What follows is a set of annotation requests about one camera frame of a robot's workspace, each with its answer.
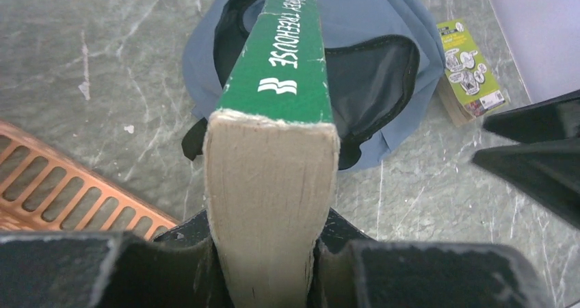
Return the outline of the blue backpack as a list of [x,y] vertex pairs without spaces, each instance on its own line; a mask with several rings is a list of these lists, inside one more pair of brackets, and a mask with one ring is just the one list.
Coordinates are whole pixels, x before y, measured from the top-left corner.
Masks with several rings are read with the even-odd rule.
[[[421,0],[317,2],[339,169],[373,168],[418,128],[443,76],[436,24]],[[202,153],[207,118],[264,3],[215,0],[187,41],[183,78],[197,118],[181,143],[188,159]]]

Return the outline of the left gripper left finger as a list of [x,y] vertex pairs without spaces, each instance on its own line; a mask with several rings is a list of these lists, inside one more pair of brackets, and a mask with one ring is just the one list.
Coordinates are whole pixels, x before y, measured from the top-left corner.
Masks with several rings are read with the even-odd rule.
[[231,307],[205,212],[130,231],[4,231],[2,307]]

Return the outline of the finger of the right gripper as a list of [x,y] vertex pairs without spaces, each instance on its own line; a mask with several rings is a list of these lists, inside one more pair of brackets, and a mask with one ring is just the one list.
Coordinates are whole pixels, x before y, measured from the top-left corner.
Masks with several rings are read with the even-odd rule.
[[483,129],[534,144],[579,137],[579,91],[489,116]]
[[579,139],[482,149],[472,163],[579,228]]

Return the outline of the green treehouse paperback book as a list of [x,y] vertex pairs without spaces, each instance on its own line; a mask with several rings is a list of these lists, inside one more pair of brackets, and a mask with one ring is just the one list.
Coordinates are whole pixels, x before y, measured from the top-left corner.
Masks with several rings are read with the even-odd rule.
[[339,142],[317,0],[265,0],[204,144],[209,226],[234,306],[306,306]]

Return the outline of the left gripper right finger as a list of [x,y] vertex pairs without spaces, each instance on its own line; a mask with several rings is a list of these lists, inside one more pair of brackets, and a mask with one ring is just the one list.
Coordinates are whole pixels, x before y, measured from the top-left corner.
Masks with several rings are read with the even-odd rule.
[[502,244],[381,242],[330,211],[315,247],[311,307],[551,307],[545,284]]

